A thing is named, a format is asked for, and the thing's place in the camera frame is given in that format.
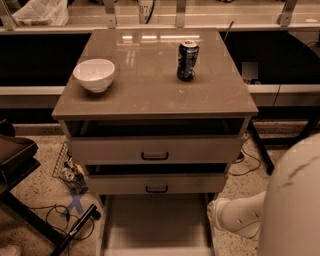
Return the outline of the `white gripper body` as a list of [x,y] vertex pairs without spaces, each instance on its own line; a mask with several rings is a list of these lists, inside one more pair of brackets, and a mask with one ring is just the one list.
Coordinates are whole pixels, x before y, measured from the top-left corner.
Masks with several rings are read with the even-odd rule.
[[207,217],[210,224],[218,230],[225,230],[223,221],[221,220],[222,210],[229,203],[226,198],[212,200],[207,205]]

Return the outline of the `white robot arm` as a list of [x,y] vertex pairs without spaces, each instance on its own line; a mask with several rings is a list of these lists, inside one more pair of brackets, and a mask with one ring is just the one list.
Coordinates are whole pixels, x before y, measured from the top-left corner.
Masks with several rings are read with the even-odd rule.
[[320,135],[292,146],[267,190],[207,206],[210,224],[258,241],[258,256],[320,256]]

